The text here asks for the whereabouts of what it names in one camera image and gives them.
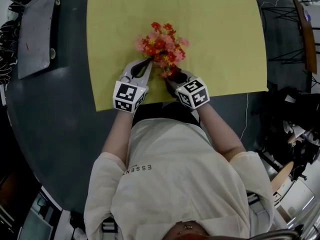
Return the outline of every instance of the cable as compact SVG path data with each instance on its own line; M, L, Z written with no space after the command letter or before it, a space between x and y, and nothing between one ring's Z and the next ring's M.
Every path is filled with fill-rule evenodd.
M76 230L76 228L73 229L73 233L72 233L72 236L71 236L71 240L74 239L75 230Z
M246 109L245 109L245 127L243 129L243 132L241 134L241 137L240 137L240 140L242 139L244 133L245 133L245 130L247 129L247 126L248 126L248 107L249 107L249 92L246 94Z
M272 2L265 1L265 2L263 2L263 3L261 4L260 8L261 8L264 4L272 4L274 7L277 7L277 4L278 4L279 1L282 1L282 0L277 0L277 1L275 2L275 5L274 5Z

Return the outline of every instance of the artificial flower bouquet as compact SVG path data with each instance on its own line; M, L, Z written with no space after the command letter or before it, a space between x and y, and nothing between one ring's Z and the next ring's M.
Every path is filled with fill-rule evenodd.
M161 77L170 78L181 71L178 64L186 58L184 48L189 46L189 41L176 36L169 23L160 25L153 22L151 26L153 30L146 37L138 36L135 47L162 69Z

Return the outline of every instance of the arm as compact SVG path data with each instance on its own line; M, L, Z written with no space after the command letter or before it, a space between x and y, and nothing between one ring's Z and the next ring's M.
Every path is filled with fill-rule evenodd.
M211 137L214 148L225 159L230 161L235 155L246 151L236 133L209 103L200 106L197 111Z
M290 136L290 138L288 139L288 144L294 143L294 142L302 142L302 138L300 137L296 137L295 133L293 132Z
M126 169L133 116L133 113L118 112L102 154L93 165L84 208L84 223L89 240L102 239L101 223L112 215L112 199Z
M102 148L102 152L108 152L117 156L124 164L127 161L133 118L133 113L119 111Z

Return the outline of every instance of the pink flower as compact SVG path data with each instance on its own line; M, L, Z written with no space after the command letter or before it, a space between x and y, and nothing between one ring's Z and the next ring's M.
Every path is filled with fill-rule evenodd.
M166 78L167 76L169 76L170 71L164 71L160 74L160 76L162 76L163 78Z
M164 59L162 59L160 62L159 62L159 66L160 68L164 69L166 66L168 65L167 61L165 61Z
M185 47L188 47L189 46L189 41L188 41L188 39L185 39L185 38L182 38L182 37L179 37L178 38L178 43L180 44L180 45L183 45L183 46L185 46Z
M141 35L139 35L135 41L135 48L139 52L143 52L145 49L145 44L144 44L144 39L142 38Z
M166 44L173 44L174 43L174 40L168 34L162 34L161 38L163 41L165 41Z
M175 44L172 42L172 43L166 43L165 44L165 49L168 51L168 52L174 52L176 47L175 47Z
M159 32L157 32L157 31L151 31L150 33L149 33L149 38L151 39L151 40L156 40L159 36L160 36L160 34L159 34Z
M184 56L183 56L183 54L182 54L182 52L180 50L176 50L174 52L174 55L175 55L175 60L178 61L178 62L182 61L184 59Z

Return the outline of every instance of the white cable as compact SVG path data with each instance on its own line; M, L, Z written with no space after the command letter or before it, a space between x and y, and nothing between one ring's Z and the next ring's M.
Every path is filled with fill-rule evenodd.
M272 4L274 7L277 7L277 4L278 4L279 1L282 1L282 0L277 0L277 1L275 2L275 5L274 5L272 2L265 1L265 2L263 2L263 3L261 4L260 8L261 8L264 4Z
M245 127L243 129L243 132L241 134L241 137L240 137L240 140L242 139L244 133L245 133L245 130L247 129L247 126L248 126L248 107L249 107L249 92L246 94L246 109L245 109Z

